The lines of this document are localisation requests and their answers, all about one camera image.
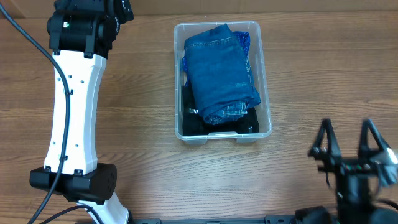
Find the black garment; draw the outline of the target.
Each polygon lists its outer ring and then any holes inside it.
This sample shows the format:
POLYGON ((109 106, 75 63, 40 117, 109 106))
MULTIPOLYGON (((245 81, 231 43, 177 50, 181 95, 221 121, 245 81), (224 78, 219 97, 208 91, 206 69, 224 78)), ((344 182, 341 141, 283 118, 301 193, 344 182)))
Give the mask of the black garment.
POLYGON ((203 123, 200 134, 210 134, 214 132, 236 132, 238 134, 252 134, 259 132, 259 122, 255 108, 249 108, 248 112, 236 121, 228 121, 223 124, 210 125, 203 123))
POLYGON ((183 135, 196 136, 196 135, 208 134, 203 124, 203 119, 198 114, 190 82, 187 82, 187 84, 183 86, 182 96, 183 96, 183 107, 184 107, 183 124, 182 124, 183 135))

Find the blue sparkly garment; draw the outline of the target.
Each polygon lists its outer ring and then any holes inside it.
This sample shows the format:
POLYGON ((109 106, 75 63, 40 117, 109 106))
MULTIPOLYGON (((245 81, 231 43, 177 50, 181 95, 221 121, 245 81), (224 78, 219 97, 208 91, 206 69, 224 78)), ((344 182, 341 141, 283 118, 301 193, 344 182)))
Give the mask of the blue sparkly garment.
MULTIPOLYGON (((249 48, 251 44, 251 38, 248 32, 242 32, 242 31, 235 31, 233 34, 236 36, 238 39, 239 43, 241 44, 245 56, 248 57, 249 53, 249 48)), ((187 60, 185 57, 182 58, 182 66, 183 70, 188 73, 188 65, 187 65, 187 60)))

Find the blue jeans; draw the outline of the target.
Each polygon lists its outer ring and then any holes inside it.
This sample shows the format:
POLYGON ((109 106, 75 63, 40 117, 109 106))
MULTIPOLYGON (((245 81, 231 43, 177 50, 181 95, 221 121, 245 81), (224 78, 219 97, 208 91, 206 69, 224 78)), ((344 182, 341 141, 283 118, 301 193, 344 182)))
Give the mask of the blue jeans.
POLYGON ((185 66, 204 122, 236 121, 261 103, 239 37, 223 24, 185 41, 185 66))

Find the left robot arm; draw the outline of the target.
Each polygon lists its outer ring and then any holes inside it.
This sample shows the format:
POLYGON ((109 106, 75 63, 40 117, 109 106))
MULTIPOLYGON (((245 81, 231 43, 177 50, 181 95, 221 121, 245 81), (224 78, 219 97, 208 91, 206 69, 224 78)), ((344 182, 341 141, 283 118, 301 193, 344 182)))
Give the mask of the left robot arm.
POLYGON ((34 188, 77 203, 95 223, 132 223, 119 201, 117 168, 98 162, 95 125, 108 53, 120 26, 134 18, 129 0, 56 1, 47 22, 55 61, 51 143, 44 165, 30 172, 34 188))

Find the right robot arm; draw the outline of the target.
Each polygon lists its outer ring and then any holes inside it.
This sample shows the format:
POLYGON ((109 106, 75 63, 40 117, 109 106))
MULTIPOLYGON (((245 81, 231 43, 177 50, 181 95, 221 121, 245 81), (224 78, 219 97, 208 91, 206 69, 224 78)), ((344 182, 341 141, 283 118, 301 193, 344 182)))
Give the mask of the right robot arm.
POLYGON ((322 121, 308 156, 322 162, 319 172, 335 176, 337 214, 322 206, 304 208, 292 223, 397 223, 397 204, 377 197, 397 184, 397 155, 372 120, 362 123, 357 157, 342 157, 330 119, 322 121))

